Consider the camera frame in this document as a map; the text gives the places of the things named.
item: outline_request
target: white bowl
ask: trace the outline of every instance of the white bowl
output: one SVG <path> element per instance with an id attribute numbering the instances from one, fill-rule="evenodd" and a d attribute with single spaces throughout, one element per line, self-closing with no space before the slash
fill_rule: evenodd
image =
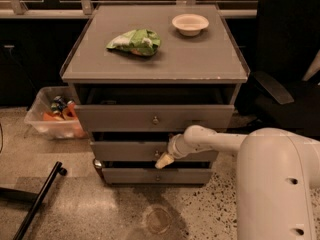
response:
<path id="1" fill-rule="evenodd" d="M 209 21 L 201 15 L 181 14 L 173 18 L 172 24 L 182 35 L 196 36 L 209 26 Z"/>

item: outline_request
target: gray surface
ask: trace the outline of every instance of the gray surface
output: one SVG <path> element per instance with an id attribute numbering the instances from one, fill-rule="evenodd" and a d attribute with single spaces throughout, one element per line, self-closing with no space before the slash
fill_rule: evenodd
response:
<path id="1" fill-rule="evenodd" d="M 180 14 L 206 17 L 209 27 L 196 37 L 182 36 L 171 24 Z M 115 37 L 137 28 L 158 33 L 162 44 L 150 58 L 108 52 Z M 101 6 L 63 75 L 66 82 L 218 82 L 247 79 L 213 5 Z"/>
<path id="2" fill-rule="evenodd" d="M 219 154 L 204 187 L 105 185 L 92 167 L 88 140 L 48 141 L 23 123 L 25 109 L 0 110 L 4 147 L 0 186 L 39 191 L 57 160 L 69 174 L 57 177 L 25 240 L 235 240 L 236 155 Z M 231 126 L 248 118 L 234 116 Z M 311 191 L 320 237 L 320 191 Z M 28 206 L 0 201 L 0 239 L 11 240 Z M 155 234 L 153 211 L 169 214 L 170 227 Z"/>

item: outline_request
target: speckled floor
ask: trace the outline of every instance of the speckled floor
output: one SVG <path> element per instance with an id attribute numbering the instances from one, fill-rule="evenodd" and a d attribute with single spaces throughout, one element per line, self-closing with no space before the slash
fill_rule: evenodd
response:
<path id="1" fill-rule="evenodd" d="M 236 154 L 219 154 L 206 186 L 108 186 L 92 166 L 88 140 L 46 140 L 24 124 L 24 108 L 0 109 L 0 187 L 38 192 L 58 175 L 24 239 L 237 239 Z M 320 191 L 312 191 L 320 236 Z M 12 239 L 29 206 L 0 201 L 0 239 Z"/>

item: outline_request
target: gray cabinet top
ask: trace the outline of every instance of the gray cabinet top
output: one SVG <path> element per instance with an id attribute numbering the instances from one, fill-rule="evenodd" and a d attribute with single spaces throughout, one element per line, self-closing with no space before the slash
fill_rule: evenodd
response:
<path id="1" fill-rule="evenodd" d="M 172 25 L 180 14 L 206 17 L 209 27 L 195 37 Z M 161 37 L 152 57 L 108 51 L 115 37 L 146 28 Z M 243 83 L 241 62 L 214 5 L 104 5 L 92 19 L 62 79 L 69 83 Z"/>

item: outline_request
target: drawer cabinet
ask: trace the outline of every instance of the drawer cabinet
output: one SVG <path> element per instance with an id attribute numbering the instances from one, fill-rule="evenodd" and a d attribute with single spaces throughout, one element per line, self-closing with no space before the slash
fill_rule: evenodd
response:
<path id="1" fill-rule="evenodd" d="M 182 13 L 201 14 L 209 27 L 183 37 L 171 25 Z M 105 50 L 127 26 L 161 37 L 152 57 Z M 76 97 L 76 113 L 91 138 L 109 184 L 205 184 L 218 152 L 190 154 L 158 170 L 169 137 L 191 125 L 228 127 L 248 70 L 214 5 L 100 6 L 61 72 Z"/>

